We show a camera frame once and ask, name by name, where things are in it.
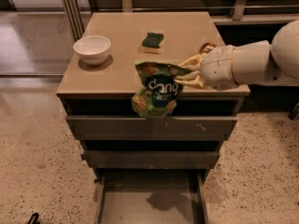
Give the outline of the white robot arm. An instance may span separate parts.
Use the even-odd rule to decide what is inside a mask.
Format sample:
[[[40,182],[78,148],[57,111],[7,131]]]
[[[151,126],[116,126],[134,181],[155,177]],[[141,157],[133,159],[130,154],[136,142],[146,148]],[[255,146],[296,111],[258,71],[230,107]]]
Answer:
[[[226,91],[241,85],[296,86],[299,83],[299,21],[283,26],[273,40],[243,46],[206,45],[180,65],[190,73],[178,84]]]

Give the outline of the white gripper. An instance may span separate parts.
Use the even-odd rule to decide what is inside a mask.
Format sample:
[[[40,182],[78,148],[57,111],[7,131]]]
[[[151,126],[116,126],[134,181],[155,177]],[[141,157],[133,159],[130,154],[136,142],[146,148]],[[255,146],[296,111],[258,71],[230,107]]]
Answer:
[[[192,72],[184,76],[175,76],[174,80],[183,86],[200,90],[205,89],[206,85],[217,91],[237,88],[238,84],[232,72],[234,49],[234,46],[228,45],[216,47],[208,54],[204,52],[192,56],[179,65]]]

